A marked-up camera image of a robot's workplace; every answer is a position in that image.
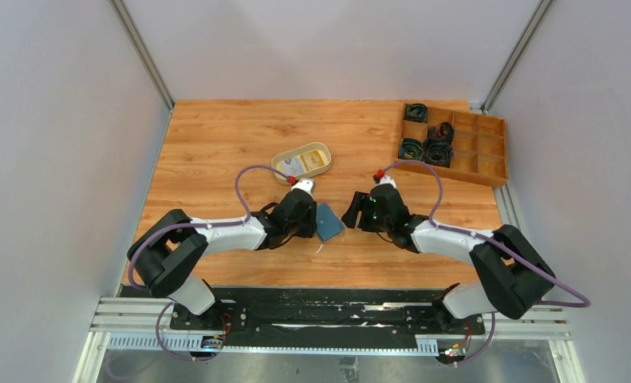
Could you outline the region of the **blue leather card holder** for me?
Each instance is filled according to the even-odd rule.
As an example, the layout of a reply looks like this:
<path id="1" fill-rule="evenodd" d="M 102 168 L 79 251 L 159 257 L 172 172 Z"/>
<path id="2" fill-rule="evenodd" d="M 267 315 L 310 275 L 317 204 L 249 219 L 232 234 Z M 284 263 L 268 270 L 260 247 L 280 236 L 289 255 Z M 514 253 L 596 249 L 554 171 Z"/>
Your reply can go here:
<path id="1" fill-rule="evenodd" d="M 316 209 L 316 234 L 323 242 L 327 242 L 342 233 L 345 229 L 342 221 L 336 216 L 327 203 L 320 203 Z"/>

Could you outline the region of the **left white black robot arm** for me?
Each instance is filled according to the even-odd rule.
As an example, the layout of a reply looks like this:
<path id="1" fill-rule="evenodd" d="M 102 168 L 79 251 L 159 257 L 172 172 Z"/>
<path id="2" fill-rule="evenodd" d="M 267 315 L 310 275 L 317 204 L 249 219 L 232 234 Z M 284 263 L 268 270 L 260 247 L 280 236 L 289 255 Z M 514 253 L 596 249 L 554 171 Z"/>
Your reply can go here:
<path id="1" fill-rule="evenodd" d="M 293 237 L 313 237 L 317 202 L 312 189 L 310 180 L 301 180 L 280 202 L 252 211 L 247 221 L 197 219 L 171 210 L 129 248 L 129 269 L 151 297 L 170 298 L 188 310 L 199 328 L 213 329 L 221 308 L 211 287 L 193 275 L 198 261 L 224 251 L 273 250 Z"/>

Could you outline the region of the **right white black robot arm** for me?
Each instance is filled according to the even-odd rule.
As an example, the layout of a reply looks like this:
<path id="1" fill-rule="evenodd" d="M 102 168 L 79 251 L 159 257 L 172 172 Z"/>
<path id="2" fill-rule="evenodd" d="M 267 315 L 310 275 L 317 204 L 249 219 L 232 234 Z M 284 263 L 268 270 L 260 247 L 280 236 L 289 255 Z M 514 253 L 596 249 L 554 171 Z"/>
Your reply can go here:
<path id="1" fill-rule="evenodd" d="M 412 214 L 391 184 L 355 192 L 341 219 L 348 228 L 384 232 L 400 249 L 446 256 L 475 269 L 477 282 L 456 283 L 432 302 L 433 324 L 443 333 L 476 314 L 519 319 L 554 287 L 554 272 L 517 227 L 469 230 Z"/>

